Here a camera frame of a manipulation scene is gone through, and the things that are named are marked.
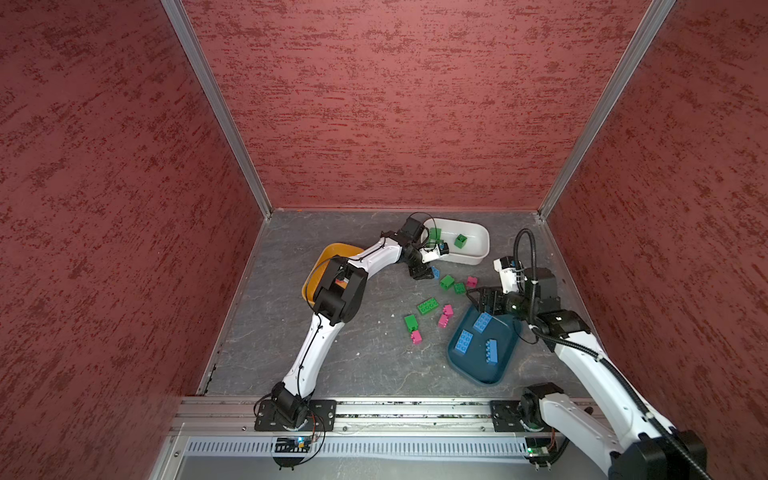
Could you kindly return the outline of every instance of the rectangular green brick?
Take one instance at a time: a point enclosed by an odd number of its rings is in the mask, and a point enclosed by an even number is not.
[[[453,279],[452,276],[446,275],[444,279],[440,280],[440,286],[442,287],[443,290],[447,290],[451,288],[451,285],[453,285],[454,282],[455,280]]]
[[[432,312],[437,307],[438,307],[437,300],[431,298],[424,303],[420,303],[416,308],[418,308],[419,312],[422,315],[424,315],[426,313]]]
[[[406,327],[408,327],[409,332],[419,329],[419,322],[416,321],[415,315],[408,315],[406,317]]]
[[[458,237],[456,237],[456,241],[453,244],[456,245],[458,248],[464,248],[464,245],[466,243],[467,243],[467,237],[465,237],[464,235],[459,235]]]

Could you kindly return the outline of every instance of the blue tray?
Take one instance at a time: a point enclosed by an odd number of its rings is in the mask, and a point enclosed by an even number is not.
[[[473,328],[475,321],[480,316],[480,312],[470,306],[464,319],[456,328],[453,338],[448,342],[448,361],[451,366],[470,379],[481,385],[494,385],[501,382],[504,373],[507,370],[509,359],[518,343],[518,336],[514,328],[520,328],[520,323],[513,315],[497,315],[491,318],[491,322],[485,327],[483,332]],[[472,341],[469,343],[467,353],[460,353],[456,349],[456,342],[466,330],[472,334]],[[488,339],[496,340],[498,351],[498,363],[491,364],[485,361],[485,341]]]

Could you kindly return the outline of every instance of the black mounting plate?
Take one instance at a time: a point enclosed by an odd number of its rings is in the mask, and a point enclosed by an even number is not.
[[[333,430],[333,423],[336,420],[336,400],[310,400],[310,411],[315,417],[322,417],[323,422],[315,418],[316,425],[312,425],[312,416],[306,416],[306,422],[297,430],[289,430],[281,415],[277,415],[275,402],[265,401],[259,405],[259,412],[256,416],[256,422],[253,424],[253,430],[256,432],[322,432],[325,426],[326,432]]]
[[[528,432],[520,423],[518,400],[491,400],[491,419],[494,432]],[[545,426],[542,432],[551,432],[552,427]]]

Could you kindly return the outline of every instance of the textured red wall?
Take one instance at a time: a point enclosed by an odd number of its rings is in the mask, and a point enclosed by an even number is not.
[[[0,478],[143,480],[260,214],[160,2],[3,2],[0,45]]]
[[[549,222],[608,352],[768,478],[768,4],[678,0]]]
[[[276,207],[538,208],[649,0],[187,0]]]

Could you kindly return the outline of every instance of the white plastic container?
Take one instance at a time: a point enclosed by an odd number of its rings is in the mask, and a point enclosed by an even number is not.
[[[465,265],[477,265],[482,262],[488,252],[491,251],[491,239],[488,231],[479,223],[460,222],[458,220],[448,220],[447,218],[435,218],[440,232],[440,240],[448,244],[449,254],[440,257],[440,260],[453,263],[464,263]],[[428,219],[424,226],[432,227],[432,220]],[[427,237],[427,232],[422,234],[422,240]],[[467,242],[464,248],[458,248],[454,245],[456,237],[464,235]]]

